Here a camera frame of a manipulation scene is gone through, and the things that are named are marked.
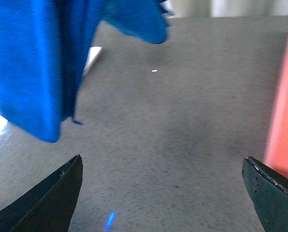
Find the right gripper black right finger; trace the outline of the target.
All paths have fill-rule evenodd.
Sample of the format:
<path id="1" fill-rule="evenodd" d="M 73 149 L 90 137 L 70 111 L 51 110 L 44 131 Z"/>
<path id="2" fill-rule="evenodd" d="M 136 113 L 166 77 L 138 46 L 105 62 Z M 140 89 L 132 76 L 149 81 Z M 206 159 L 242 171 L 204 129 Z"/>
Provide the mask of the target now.
<path id="1" fill-rule="evenodd" d="M 266 232 L 288 232 L 288 179 L 254 157 L 243 160 L 242 177 Z"/>

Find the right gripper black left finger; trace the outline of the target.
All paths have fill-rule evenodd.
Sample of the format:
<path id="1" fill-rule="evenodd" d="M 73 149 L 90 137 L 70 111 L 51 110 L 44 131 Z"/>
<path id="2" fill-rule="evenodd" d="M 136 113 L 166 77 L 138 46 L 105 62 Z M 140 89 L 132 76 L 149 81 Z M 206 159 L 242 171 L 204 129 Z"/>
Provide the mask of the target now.
<path id="1" fill-rule="evenodd" d="M 0 232 L 68 231 L 82 179 L 82 157 L 76 155 L 0 210 Z"/>

